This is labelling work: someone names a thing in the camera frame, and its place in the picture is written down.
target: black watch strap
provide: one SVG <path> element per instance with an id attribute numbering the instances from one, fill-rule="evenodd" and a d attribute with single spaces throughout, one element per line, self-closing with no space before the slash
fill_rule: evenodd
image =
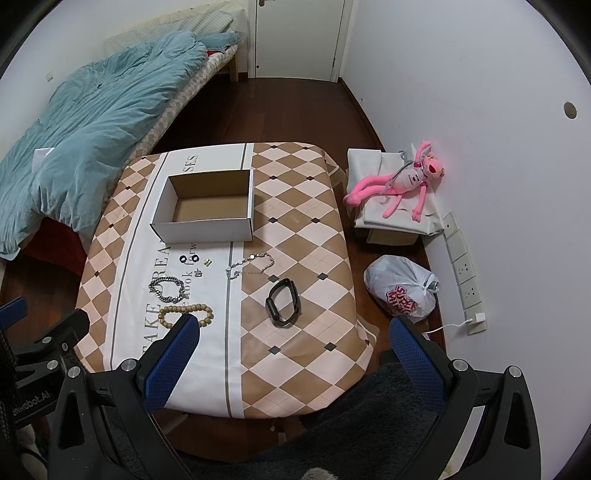
<path id="1" fill-rule="evenodd" d="M 280 289 L 287 287 L 290 289 L 291 293 L 291 301 L 294 306 L 294 313 L 289 317 L 287 320 L 282 320 L 281 316 L 279 315 L 279 311 L 277 310 L 277 305 L 275 305 L 275 301 L 273 301 L 273 295 Z M 267 307 L 267 311 L 269 315 L 271 315 L 271 321 L 273 325 L 276 327 L 287 327 L 288 325 L 295 322 L 296 318 L 300 314 L 301 306 L 300 306 L 300 296 L 298 295 L 296 284 L 293 283 L 292 280 L 289 278 L 284 278 L 277 282 L 271 291 L 269 292 L 269 296 L 265 300 L 265 307 Z"/>

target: power outlet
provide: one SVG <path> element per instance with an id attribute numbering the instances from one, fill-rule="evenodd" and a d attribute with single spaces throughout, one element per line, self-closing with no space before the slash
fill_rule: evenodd
<path id="1" fill-rule="evenodd" d="M 462 305 L 464 305 L 464 309 L 468 309 L 482 301 L 476 277 L 472 277 L 470 280 L 460 285 L 460 295 L 462 297 Z"/>
<path id="2" fill-rule="evenodd" d="M 453 269 L 456 272 L 457 284 L 462 285 L 476 275 L 470 254 L 463 254 L 453 263 Z"/>
<path id="3" fill-rule="evenodd" d="M 466 315 L 466 320 L 469 319 L 474 319 L 476 317 L 477 313 L 483 313 L 484 312 L 484 304 L 482 302 L 477 303 L 476 305 L 473 305 L 472 307 L 466 309 L 465 311 L 465 315 Z M 468 323 L 466 325 L 466 329 L 467 329 L 467 333 L 468 335 L 472 335 L 474 333 L 478 333 L 478 332 L 484 332 L 484 330 L 486 330 L 486 320 L 484 322 L 480 322 L 480 323 Z"/>
<path id="4" fill-rule="evenodd" d="M 447 251 L 449 251 L 449 257 L 452 259 L 452 262 L 455 262 L 462 255 L 468 253 L 464 235 L 460 230 L 447 239 Z"/>
<path id="5" fill-rule="evenodd" d="M 453 216 L 453 212 L 449 212 L 445 217 L 443 217 L 443 235 L 445 238 L 450 238 L 454 233 L 457 232 L 457 223 L 456 219 Z"/>

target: pink panther plush toy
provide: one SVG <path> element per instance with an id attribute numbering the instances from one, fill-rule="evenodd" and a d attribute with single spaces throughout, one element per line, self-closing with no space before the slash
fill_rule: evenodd
<path id="1" fill-rule="evenodd" d="M 372 195 L 395 196 L 394 203 L 386 209 L 382 217 L 388 218 L 392 215 L 400 200 L 402 194 L 410 192 L 417 187 L 421 187 L 417 206 L 413 209 L 413 220 L 421 221 L 421 214 L 427 195 L 427 185 L 429 180 L 438 179 L 444 176 L 445 170 L 438 159 L 431 155 L 431 142 L 423 142 L 417 150 L 413 163 L 408 163 L 394 175 L 370 175 L 361 180 L 351 193 L 345 196 L 344 202 L 357 207 L 368 197 Z"/>

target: open white box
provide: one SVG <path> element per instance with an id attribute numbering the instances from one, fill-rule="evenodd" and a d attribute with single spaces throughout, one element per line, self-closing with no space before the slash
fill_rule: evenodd
<path id="1" fill-rule="evenodd" d="M 252 241 L 252 170 L 186 173 L 168 177 L 152 229 L 167 245 Z"/>

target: black fluffy cloth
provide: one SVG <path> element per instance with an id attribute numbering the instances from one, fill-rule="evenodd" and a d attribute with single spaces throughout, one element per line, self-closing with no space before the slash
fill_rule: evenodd
<path id="1" fill-rule="evenodd" d="M 396 362 L 301 419 L 307 432 L 247 462 L 179 455 L 200 480 L 300 480 L 314 467 L 340 480 L 393 480 L 426 438 L 436 413 L 423 406 Z"/>

